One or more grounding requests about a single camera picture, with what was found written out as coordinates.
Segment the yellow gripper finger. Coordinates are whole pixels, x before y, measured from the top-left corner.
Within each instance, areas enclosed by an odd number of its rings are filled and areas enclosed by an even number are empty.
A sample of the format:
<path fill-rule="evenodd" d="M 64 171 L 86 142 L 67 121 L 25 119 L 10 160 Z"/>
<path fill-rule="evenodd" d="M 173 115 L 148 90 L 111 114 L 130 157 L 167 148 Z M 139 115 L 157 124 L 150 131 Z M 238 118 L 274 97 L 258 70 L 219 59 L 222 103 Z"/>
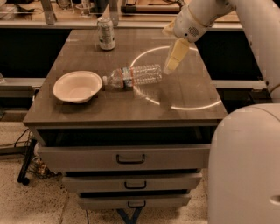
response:
<path fill-rule="evenodd" d="M 167 59 L 164 63 L 164 73 L 172 74 L 180 62 L 184 59 L 189 51 L 189 41 L 186 38 L 178 38 L 171 46 Z"/>
<path fill-rule="evenodd" d="M 166 25 L 164 27 L 164 29 L 162 30 L 162 33 L 165 36 L 174 36 L 174 23 L 175 23 L 175 21 L 171 21 L 168 25 Z"/>

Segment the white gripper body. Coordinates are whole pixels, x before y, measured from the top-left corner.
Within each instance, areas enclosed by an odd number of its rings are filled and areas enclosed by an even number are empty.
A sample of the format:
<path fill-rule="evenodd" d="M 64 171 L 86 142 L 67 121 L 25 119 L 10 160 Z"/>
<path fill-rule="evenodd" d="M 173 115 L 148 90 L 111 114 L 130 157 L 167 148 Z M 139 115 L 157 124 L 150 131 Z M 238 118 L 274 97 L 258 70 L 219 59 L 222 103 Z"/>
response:
<path fill-rule="evenodd" d="M 173 33 L 190 43 L 198 41 L 214 21 L 233 11 L 228 0 L 192 0 L 181 8 L 175 19 Z"/>

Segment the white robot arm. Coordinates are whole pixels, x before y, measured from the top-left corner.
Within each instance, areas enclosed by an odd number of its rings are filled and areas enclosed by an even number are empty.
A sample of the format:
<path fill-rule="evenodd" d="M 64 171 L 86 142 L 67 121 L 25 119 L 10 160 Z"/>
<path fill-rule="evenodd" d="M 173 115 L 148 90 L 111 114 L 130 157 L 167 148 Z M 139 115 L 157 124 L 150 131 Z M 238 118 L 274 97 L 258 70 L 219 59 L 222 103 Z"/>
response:
<path fill-rule="evenodd" d="M 272 0 L 191 0 L 164 28 L 199 40 L 235 11 L 272 101 L 227 115 L 208 162 L 208 224 L 280 224 L 280 8 Z"/>

